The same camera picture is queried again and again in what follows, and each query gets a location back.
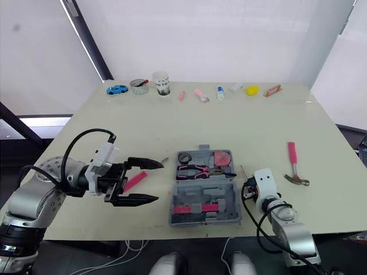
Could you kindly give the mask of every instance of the gray tool case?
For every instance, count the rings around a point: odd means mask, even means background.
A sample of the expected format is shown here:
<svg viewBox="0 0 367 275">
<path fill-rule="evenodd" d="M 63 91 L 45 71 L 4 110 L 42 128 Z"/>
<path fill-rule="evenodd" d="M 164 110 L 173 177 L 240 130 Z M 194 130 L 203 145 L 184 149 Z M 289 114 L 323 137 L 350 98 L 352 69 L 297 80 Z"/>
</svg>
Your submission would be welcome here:
<svg viewBox="0 0 367 275">
<path fill-rule="evenodd" d="M 228 166 L 214 165 L 214 152 L 227 152 L 231 156 Z M 177 154 L 176 179 L 180 176 L 193 176 L 199 171 L 182 170 L 178 157 L 182 153 L 190 155 L 187 165 L 201 165 L 221 168 L 226 173 L 235 173 L 232 153 L 229 150 L 210 150 L 209 145 L 200 145 L 198 151 L 181 151 Z M 172 190 L 169 212 L 169 225 L 173 227 L 218 225 L 236 223 L 241 220 L 239 191 L 233 183 L 234 176 L 211 175 L 206 179 L 177 179 Z"/>
</svg>

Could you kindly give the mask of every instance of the cup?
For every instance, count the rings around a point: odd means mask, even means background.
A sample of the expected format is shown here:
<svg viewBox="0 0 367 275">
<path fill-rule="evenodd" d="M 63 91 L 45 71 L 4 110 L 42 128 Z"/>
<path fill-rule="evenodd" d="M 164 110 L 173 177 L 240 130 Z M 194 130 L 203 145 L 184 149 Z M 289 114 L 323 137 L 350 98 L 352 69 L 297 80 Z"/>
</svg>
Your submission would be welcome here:
<svg viewBox="0 0 367 275">
<path fill-rule="evenodd" d="M 168 73 L 164 71 L 155 72 L 152 74 L 153 81 L 155 86 L 157 87 L 158 93 L 161 96 L 169 95 L 170 90 L 170 81 L 168 79 Z"/>
<path fill-rule="evenodd" d="M 136 95 L 143 95 L 149 91 L 149 87 L 146 83 L 142 85 L 144 79 L 135 79 L 130 82 L 132 92 Z"/>
</svg>

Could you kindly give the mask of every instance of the small bottle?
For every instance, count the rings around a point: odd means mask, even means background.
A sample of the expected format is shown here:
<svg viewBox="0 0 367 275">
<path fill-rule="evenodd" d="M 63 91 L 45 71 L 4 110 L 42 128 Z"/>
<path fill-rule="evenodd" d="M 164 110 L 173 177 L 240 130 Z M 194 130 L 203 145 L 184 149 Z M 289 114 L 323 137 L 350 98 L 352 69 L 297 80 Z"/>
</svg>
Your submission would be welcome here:
<svg viewBox="0 0 367 275">
<path fill-rule="evenodd" d="M 217 97 L 219 100 L 224 99 L 224 90 L 223 90 L 223 87 L 221 86 L 217 87 Z"/>
<path fill-rule="evenodd" d="M 236 83 L 235 85 L 233 85 L 232 87 L 230 87 L 230 91 L 231 92 L 235 92 L 238 89 L 241 89 L 243 87 L 243 83 Z"/>
</svg>

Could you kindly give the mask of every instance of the white bottle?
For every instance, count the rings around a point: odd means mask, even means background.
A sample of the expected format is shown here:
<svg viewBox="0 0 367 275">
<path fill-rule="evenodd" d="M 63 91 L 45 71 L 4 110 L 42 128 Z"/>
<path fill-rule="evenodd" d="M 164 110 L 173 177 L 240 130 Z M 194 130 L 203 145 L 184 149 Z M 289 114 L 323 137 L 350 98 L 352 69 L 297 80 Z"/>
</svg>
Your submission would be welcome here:
<svg viewBox="0 0 367 275">
<path fill-rule="evenodd" d="M 241 89 L 242 87 L 243 87 L 243 83 L 236 83 L 235 85 L 230 87 L 229 90 L 233 93 L 233 92 L 237 91 L 238 89 Z"/>
</svg>

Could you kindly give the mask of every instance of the beige table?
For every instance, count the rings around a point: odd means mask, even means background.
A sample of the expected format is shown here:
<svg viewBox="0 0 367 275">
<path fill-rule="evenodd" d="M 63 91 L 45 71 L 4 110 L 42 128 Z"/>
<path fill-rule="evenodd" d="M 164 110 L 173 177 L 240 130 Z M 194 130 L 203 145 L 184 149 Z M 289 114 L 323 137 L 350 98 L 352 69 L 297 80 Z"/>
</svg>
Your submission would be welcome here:
<svg viewBox="0 0 367 275">
<path fill-rule="evenodd" d="M 120 148 L 116 162 L 128 156 L 160 160 L 170 157 L 165 168 L 131 189 L 159 200 L 140 207 L 113 207 L 103 196 L 68 197 L 46 231 L 45 239 L 122 240 L 252 236 L 255 227 L 242 209 L 240 223 L 223 226 L 172 228 L 168 225 L 170 191 L 176 184 L 177 151 L 197 150 L 199 144 L 233 153 L 241 187 L 247 174 L 269 167 L 283 198 L 298 210 L 312 233 L 335 233 L 367 229 L 365 197 L 367 169 L 355 155 L 310 91 L 301 84 L 282 84 L 283 90 L 269 98 L 260 93 L 249 97 L 244 92 L 227 92 L 216 99 L 216 83 L 174 82 L 170 96 L 158 96 L 151 88 L 137 96 L 131 91 L 107 96 L 106 88 L 126 81 L 107 81 L 71 118 L 42 154 L 37 163 L 63 155 L 70 141 L 89 128 L 109 129 L 117 135 Z M 221 84 L 227 91 L 231 83 Z M 259 84 L 264 91 L 275 84 Z M 199 88 L 210 97 L 202 103 L 193 94 Z M 185 90 L 184 101 L 178 100 Z M 71 157 L 89 163 L 107 135 L 92 133 L 80 140 Z M 291 174 L 287 142 L 294 141 L 298 172 L 311 182 L 296 186 L 283 177 Z M 133 176 L 138 170 L 128 172 Z M 252 202 L 250 209 L 259 219 Z M 264 223 L 271 233 L 270 224 Z"/>
</svg>

